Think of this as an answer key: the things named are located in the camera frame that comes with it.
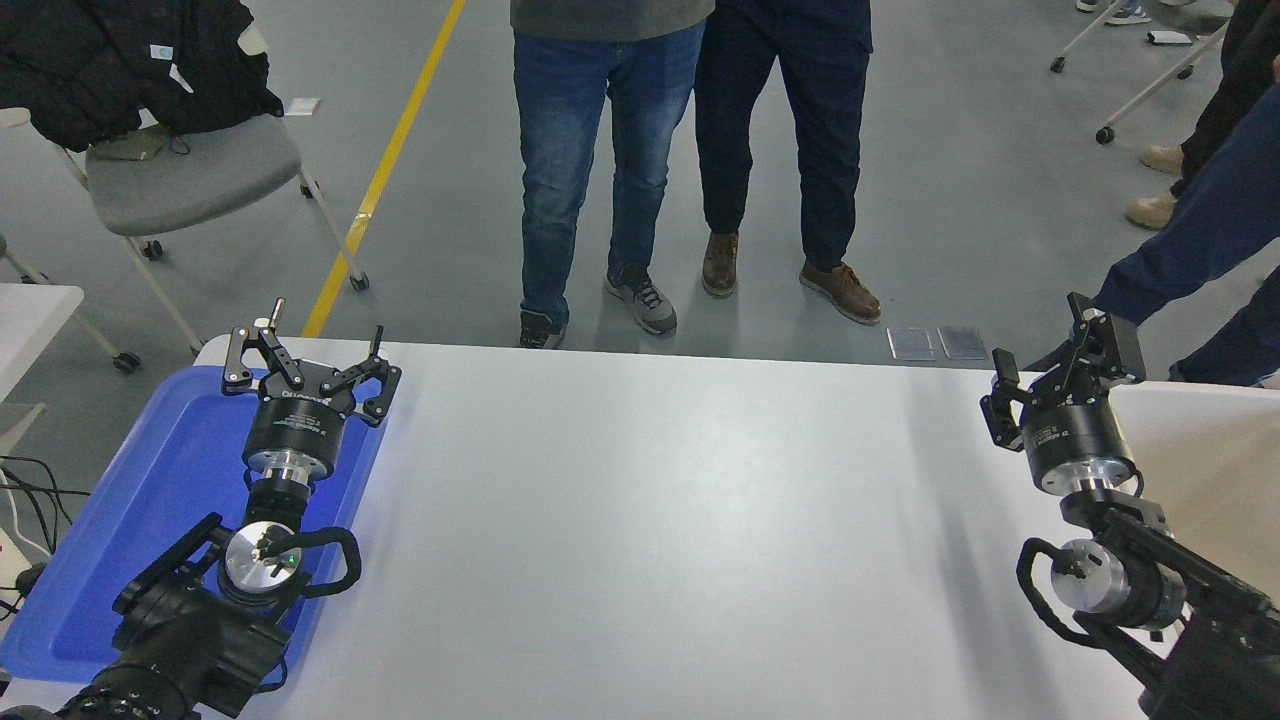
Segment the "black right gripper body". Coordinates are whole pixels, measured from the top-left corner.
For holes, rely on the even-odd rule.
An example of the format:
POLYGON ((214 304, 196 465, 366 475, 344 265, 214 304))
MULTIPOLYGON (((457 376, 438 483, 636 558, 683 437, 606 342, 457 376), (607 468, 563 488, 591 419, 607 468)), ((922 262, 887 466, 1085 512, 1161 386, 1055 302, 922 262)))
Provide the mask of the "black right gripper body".
POLYGON ((1036 480, 1130 480, 1135 461, 1111 402, 1025 407, 1021 438, 1036 480))

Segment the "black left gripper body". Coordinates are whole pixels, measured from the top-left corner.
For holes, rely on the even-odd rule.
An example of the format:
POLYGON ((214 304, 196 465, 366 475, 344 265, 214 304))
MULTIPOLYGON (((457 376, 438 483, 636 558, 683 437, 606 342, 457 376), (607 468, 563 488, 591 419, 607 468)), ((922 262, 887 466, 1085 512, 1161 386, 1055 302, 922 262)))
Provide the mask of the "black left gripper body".
POLYGON ((346 420, 355 409, 347 388, 333 397, 321 395, 339 369, 310 360, 298 361, 303 386, 289 387, 285 373, 270 370, 259 382, 259 406, 244 443, 246 464, 265 464, 269 454, 293 451, 316 464, 333 464, 339 454, 346 420))

